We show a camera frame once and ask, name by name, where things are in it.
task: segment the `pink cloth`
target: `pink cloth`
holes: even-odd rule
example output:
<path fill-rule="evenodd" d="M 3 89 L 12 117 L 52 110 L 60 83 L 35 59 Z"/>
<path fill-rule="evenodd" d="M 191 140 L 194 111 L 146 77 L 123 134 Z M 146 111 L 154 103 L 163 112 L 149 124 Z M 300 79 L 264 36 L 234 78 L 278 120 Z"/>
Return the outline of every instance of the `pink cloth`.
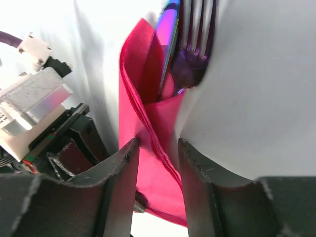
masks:
<path fill-rule="evenodd" d="M 153 27 L 142 19 L 120 54 L 119 147 L 132 137 L 140 138 L 137 189 L 149 201 L 147 212 L 186 226 L 180 175 L 166 154 L 183 94 L 160 102 L 143 103 L 156 98 L 162 68 L 162 49 L 157 39 L 149 51 L 153 35 Z M 173 90 L 170 72 L 166 87 L 165 97 Z"/>

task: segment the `fork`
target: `fork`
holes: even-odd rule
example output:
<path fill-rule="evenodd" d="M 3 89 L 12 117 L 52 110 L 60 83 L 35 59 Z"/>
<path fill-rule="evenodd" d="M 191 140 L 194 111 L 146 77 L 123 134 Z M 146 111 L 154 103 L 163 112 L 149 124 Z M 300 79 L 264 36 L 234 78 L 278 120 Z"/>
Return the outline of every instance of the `fork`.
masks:
<path fill-rule="evenodd" d="M 202 49 L 202 39 L 207 34 L 207 32 L 203 32 L 205 0 L 202 0 L 196 45 L 193 44 L 194 1 L 195 0 L 191 0 L 187 40 L 184 35 L 184 0 L 180 1 L 177 41 L 175 44 L 173 59 L 171 61 L 171 74 L 174 82 L 173 95 L 182 93 L 186 88 L 199 85 L 211 58 L 216 28 L 217 0 L 213 0 L 212 15 L 210 18 L 205 50 Z"/>

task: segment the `folded napkin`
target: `folded napkin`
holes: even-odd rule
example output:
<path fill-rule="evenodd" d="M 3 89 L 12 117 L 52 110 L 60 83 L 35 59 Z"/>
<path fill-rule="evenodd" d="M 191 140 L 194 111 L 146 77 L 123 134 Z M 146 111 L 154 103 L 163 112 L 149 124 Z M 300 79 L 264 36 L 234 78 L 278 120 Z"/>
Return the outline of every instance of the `folded napkin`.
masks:
<path fill-rule="evenodd" d="M 123 45 L 119 60 L 119 147 L 131 138 L 141 140 L 137 189 L 148 200 L 147 212 L 186 226 L 180 174 L 166 153 L 183 94 L 169 97 L 172 76 L 167 72 L 164 98 L 156 96 L 163 54 L 154 28 L 140 20 Z"/>

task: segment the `dark metallic fork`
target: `dark metallic fork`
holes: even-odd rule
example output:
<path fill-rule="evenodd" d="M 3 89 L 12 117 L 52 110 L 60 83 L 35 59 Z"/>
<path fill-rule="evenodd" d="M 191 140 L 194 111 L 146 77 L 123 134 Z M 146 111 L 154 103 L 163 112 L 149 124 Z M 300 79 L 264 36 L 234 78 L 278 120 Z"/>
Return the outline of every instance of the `dark metallic fork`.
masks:
<path fill-rule="evenodd" d="M 190 23 L 188 37 L 184 35 L 184 0 L 180 1 L 179 26 L 175 51 L 171 62 L 171 74 L 174 80 L 174 95 L 180 94 L 186 88 L 197 86 L 201 83 L 207 66 L 210 62 L 213 49 L 217 1 L 213 0 L 209 29 L 203 32 L 203 19 L 205 12 L 205 0 L 202 1 L 200 20 L 198 25 L 197 43 L 193 44 L 194 27 L 194 1 L 191 0 Z M 205 50 L 202 49 L 202 39 L 208 34 Z"/>

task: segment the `wire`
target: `wire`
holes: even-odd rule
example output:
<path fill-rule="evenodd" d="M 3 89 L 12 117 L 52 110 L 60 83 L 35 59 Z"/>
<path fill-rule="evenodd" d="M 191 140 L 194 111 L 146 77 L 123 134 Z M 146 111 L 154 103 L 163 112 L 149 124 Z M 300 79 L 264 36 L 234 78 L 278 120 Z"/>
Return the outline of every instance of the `wire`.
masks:
<path fill-rule="evenodd" d="M 21 42 L 22 42 L 21 39 L 15 36 L 12 36 L 8 33 L 0 31 L 0 43 L 6 43 L 12 47 L 17 48 Z"/>

